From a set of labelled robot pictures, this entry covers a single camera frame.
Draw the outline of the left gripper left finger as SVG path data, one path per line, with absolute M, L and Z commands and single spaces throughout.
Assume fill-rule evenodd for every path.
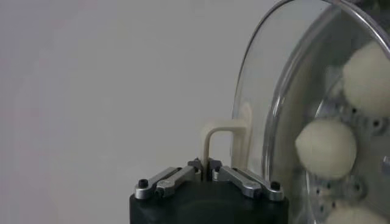
M 199 158 L 188 161 L 185 167 L 168 167 L 149 179 L 140 179 L 134 188 L 134 197 L 147 200 L 157 194 L 167 198 L 175 194 L 183 183 L 202 181 L 203 166 Z

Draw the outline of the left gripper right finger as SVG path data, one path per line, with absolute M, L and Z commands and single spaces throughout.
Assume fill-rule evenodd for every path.
M 212 158 L 208 160 L 208 179 L 232 183 L 244 196 L 252 199 L 284 200 L 284 190 L 279 182 L 266 181 L 248 169 L 223 166 L 221 161 Z

